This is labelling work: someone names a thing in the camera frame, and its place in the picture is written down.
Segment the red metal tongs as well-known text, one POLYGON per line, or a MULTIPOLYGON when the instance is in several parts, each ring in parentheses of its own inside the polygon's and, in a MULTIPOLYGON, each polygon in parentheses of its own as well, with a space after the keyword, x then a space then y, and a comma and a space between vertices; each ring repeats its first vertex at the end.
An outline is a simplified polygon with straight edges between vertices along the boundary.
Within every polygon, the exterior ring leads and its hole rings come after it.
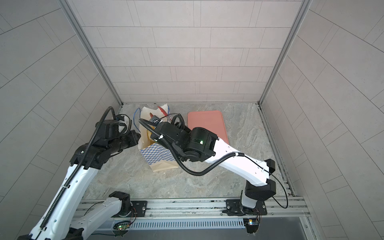
POLYGON ((158 118, 162 119, 162 122, 169 122, 171 120, 168 106, 166 106, 165 108, 161 106, 157 106, 156 109, 150 109, 149 115, 150 115, 150 119, 153 116, 157 116, 158 118))

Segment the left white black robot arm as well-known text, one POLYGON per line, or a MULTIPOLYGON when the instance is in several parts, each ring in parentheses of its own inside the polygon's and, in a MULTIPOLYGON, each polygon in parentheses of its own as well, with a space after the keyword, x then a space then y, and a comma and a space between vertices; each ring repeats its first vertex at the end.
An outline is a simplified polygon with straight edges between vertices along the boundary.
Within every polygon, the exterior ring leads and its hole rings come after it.
POLYGON ((101 167, 114 154, 138 144, 140 134, 134 130, 127 134, 102 134, 95 136, 95 143, 80 146, 71 159, 63 185, 43 217, 29 234, 20 240, 86 240, 104 222, 113 216, 134 214, 130 195, 115 191, 88 211, 80 219, 74 219, 85 191, 101 167))

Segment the blue checkered paper bag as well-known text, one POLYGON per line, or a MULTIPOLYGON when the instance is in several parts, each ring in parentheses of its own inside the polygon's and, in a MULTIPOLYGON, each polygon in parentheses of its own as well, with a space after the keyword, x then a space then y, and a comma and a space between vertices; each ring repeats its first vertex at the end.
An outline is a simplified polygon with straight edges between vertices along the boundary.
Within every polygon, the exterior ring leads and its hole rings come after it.
POLYGON ((179 165, 172 156, 171 152, 165 147, 159 145, 150 139, 151 132, 144 128, 139 119, 150 120, 150 108, 138 108, 134 113, 134 125, 139 130, 141 138, 139 139, 138 149, 153 172, 177 169, 179 165))

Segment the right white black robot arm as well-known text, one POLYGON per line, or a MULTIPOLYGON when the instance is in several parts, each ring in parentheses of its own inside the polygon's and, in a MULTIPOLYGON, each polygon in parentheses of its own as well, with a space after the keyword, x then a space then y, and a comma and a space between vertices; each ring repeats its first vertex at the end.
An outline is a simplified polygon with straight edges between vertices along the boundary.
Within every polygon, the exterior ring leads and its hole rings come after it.
POLYGON ((270 176, 276 169, 272 159, 256 160, 239 152, 215 133, 196 127, 168 122, 142 125, 151 139, 170 150, 177 164, 188 174, 201 177, 221 166, 246 180, 239 207, 228 207, 230 216, 267 214, 265 201, 276 194, 276 182, 270 176))

